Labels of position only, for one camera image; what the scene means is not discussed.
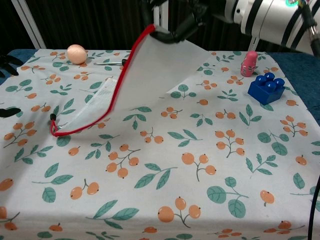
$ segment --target screwdriver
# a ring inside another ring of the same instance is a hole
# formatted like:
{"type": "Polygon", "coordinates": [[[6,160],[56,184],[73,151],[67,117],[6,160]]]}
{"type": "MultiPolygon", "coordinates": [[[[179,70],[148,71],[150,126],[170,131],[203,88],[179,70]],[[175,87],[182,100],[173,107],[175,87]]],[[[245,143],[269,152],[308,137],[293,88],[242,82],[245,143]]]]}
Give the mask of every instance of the screwdriver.
{"type": "Polygon", "coordinates": [[[127,59],[122,59],[122,61],[113,61],[113,62],[95,62],[93,65],[122,65],[126,64],[127,59]]]}

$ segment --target floral tablecloth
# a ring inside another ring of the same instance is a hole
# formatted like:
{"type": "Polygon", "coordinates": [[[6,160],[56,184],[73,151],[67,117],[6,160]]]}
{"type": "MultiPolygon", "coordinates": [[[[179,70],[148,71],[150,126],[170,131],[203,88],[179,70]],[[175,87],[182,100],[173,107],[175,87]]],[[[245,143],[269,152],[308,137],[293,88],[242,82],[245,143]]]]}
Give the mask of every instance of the floral tablecloth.
{"type": "Polygon", "coordinates": [[[118,79],[121,66],[93,63],[128,54],[89,50],[72,65],[65,50],[40,49],[1,85],[0,107],[22,112],[0,120],[0,240],[306,239],[319,126],[266,53],[254,74],[285,80],[271,104],[247,94],[245,52],[208,52],[157,104],[50,135],[51,113],[65,125],[118,79]]]}

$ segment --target blue lego block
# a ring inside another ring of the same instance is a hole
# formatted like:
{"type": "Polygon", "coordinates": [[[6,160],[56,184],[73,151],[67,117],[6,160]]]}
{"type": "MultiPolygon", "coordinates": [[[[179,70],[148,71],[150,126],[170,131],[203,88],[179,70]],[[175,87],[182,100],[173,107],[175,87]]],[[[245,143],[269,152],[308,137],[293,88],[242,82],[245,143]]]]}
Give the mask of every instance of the blue lego block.
{"type": "Polygon", "coordinates": [[[257,76],[255,81],[251,82],[248,94],[263,105],[278,100],[285,90],[285,81],[282,78],[274,78],[275,75],[271,72],[257,76]]]}

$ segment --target table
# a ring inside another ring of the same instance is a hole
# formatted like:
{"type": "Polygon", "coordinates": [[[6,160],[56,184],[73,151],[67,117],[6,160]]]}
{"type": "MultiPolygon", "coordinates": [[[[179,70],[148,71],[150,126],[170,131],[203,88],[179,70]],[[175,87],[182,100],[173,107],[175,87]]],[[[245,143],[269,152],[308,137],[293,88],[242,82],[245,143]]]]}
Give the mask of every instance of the table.
{"type": "MultiPolygon", "coordinates": [[[[1,85],[2,106],[23,113],[0,121],[0,239],[305,239],[319,126],[286,79],[279,101],[251,98],[243,52],[209,52],[157,105],[50,135],[50,113],[64,125],[121,72],[93,63],[128,54],[90,50],[78,66],[41,49],[1,85]]],[[[257,66],[284,77],[266,53],[257,66]]]]}

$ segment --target lego stud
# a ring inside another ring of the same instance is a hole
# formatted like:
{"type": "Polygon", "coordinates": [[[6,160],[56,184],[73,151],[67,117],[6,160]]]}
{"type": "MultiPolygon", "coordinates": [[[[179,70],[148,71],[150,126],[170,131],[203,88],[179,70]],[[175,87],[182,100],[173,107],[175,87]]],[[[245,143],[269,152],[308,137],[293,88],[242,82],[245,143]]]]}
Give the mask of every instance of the lego stud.
{"type": "Polygon", "coordinates": [[[258,85],[258,86],[263,86],[265,85],[267,81],[267,78],[265,76],[262,76],[262,75],[259,75],[255,78],[255,83],[258,85]]]}
{"type": "Polygon", "coordinates": [[[272,72],[267,72],[264,76],[266,77],[267,81],[273,81],[275,78],[275,75],[272,72]]]}
{"type": "Polygon", "coordinates": [[[274,81],[267,81],[265,84],[265,90],[268,93],[273,93],[277,87],[277,84],[274,81]]]}
{"type": "Polygon", "coordinates": [[[280,89],[285,85],[285,81],[282,78],[276,78],[273,80],[276,84],[276,89],[280,89]]]}

